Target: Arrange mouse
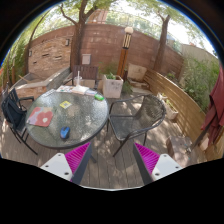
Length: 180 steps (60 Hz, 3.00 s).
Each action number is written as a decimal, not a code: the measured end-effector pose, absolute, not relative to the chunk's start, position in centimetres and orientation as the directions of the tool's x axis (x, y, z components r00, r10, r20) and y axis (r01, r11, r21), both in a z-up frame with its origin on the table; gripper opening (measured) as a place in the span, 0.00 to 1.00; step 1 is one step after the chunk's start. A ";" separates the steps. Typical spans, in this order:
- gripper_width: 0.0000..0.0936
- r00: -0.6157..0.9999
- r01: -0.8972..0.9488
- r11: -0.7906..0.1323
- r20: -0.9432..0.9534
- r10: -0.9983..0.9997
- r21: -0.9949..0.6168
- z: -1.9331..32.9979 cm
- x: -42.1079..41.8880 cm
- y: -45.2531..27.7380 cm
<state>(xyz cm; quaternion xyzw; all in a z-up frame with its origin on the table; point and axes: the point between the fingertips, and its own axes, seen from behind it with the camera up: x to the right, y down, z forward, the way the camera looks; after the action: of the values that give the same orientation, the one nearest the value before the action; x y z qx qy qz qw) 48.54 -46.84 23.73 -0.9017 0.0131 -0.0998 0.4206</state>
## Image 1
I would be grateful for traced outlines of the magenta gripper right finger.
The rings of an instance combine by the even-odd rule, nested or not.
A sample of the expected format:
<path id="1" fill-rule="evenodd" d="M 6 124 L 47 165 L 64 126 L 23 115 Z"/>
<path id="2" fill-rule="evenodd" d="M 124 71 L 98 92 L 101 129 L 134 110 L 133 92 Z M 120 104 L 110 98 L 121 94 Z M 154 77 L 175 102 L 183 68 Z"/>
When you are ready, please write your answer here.
<path id="1" fill-rule="evenodd" d="M 168 154 L 158 154 L 138 143 L 133 144 L 133 154 L 145 185 L 182 169 Z"/>

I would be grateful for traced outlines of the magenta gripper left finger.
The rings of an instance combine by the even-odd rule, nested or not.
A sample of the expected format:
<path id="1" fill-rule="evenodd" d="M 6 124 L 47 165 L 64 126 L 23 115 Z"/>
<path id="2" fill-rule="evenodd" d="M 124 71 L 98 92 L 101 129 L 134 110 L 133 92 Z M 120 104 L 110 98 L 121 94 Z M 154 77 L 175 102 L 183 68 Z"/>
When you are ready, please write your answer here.
<path id="1" fill-rule="evenodd" d="M 79 185 L 91 154 L 92 147 L 88 142 L 66 154 L 57 153 L 42 165 L 41 169 Z"/>

